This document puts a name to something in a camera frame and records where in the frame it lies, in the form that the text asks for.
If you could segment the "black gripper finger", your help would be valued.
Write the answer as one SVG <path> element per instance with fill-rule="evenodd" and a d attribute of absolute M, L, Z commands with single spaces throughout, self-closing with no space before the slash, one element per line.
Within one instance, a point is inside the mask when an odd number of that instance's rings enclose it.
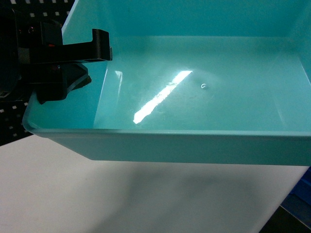
<path fill-rule="evenodd" d="M 64 100 L 72 90 L 92 82 L 88 69 L 82 64 L 40 65 L 35 92 L 40 104 Z"/>
<path fill-rule="evenodd" d="M 112 60 L 109 32 L 92 29 L 92 40 L 30 49 L 31 64 L 75 64 Z"/>

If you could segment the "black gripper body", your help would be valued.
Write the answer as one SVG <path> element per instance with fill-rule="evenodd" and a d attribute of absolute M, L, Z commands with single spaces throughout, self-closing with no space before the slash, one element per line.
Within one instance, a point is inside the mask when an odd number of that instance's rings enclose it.
<path fill-rule="evenodd" d="M 16 9 L 0 9 L 0 98 L 27 100 L 35 88 L 52 81 L 60 71 L 53 64 L 28 64 L 29 49 L 63 44 L 62 25 L 55 20 L 29 21 Z"/>

